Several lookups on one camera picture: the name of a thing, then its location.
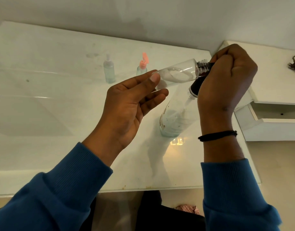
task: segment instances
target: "small clear bottle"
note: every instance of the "small clear bottle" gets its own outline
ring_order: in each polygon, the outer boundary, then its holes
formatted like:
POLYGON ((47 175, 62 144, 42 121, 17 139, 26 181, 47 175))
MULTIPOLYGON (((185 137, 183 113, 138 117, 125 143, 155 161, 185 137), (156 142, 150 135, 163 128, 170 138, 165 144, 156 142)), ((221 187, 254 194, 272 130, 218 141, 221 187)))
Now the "small clear bottle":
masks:
POLYGON ((111 61, 110 54, 107 54, 107 60, 104 61, 104 73, 107 83, 115 82, 114 63, 111 61))
POLYGON ((160 82, 157 89, 166 88, 178 83, 189 82, 197 79, 200 75, 209 70, 207 60, 196 62, 195 59, 190 59, 173 66, 158 70, 154 73, 159 73, 160 82))
POLYGON ((199 119, 197 105, 199 89, 214 63, 199 62, 198 65, 196 73, 198 78, 192 85, 189 82, 180 84, 161 114, 160 131, 162 136, 175 138, 199 119))
POLYGON ((139 66, 137 67, 137 75, 142 75, 147 72, 146 64, 149 63, 146 53, 142 53, 143 60, 140 61, 139 66))

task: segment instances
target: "floor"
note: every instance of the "floor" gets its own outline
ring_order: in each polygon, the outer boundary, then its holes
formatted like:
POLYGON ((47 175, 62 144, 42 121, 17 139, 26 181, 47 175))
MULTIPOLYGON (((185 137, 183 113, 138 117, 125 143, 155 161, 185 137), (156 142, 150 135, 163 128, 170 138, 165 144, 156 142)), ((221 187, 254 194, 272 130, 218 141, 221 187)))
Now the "floor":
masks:
MULTIPOLYGON (((295 141, 248 142, 261 177, 265 200, 275 206, 282 218, 281 231, 295 230, 295 141)), ((161 191, 163 205, 196 205, 203 214, 203 189, 161 191)), ((102 193, 97 197, 92 230, 134 230, 142 192, 102 193)), ((0 199, 0 207, 9 199, 0 199)))

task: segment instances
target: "power cord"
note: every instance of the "power cord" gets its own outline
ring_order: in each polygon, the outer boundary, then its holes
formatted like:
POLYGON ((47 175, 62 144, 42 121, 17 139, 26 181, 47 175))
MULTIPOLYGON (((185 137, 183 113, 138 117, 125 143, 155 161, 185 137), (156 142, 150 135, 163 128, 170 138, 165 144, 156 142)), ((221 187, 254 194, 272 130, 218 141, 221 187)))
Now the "power cord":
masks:
POLYGON ((288 68, 295 71, 295 56, 292 57, 293 63, 288 64, 288 68))

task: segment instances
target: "wrist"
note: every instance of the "wrist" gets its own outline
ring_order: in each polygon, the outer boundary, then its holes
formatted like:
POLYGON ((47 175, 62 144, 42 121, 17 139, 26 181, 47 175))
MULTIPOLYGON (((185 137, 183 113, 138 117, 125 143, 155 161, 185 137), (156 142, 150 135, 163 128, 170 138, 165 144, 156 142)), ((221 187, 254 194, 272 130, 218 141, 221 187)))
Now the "wrist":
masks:
POLYGON ((112 131, 105 126, 99 125, 96 126, 82 144, 109 167, 123 150, 119 142, 112 135, 112 131))
POLYGON ((233 130, 231 112, 200 112, 202 135, 233 130))

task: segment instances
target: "hand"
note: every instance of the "hand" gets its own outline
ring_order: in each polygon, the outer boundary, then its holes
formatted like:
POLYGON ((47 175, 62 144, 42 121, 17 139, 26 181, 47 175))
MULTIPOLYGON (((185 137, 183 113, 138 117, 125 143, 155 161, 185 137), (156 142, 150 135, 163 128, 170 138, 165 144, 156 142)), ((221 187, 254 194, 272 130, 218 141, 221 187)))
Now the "hand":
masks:
POLYGON ((237 44, 218 51, 210 62, 215 64, 200 87, 198 108, 201 124, 213 126, 202 134, 232 129, 233 111, 257 73, 256 63, 237 44))
POLYGON ((160 75, 149 71, 108 89, 102 117, 82 142, 110 166, 136 136, 142 118, 168 96, 167 89, 155 91, 160 75))

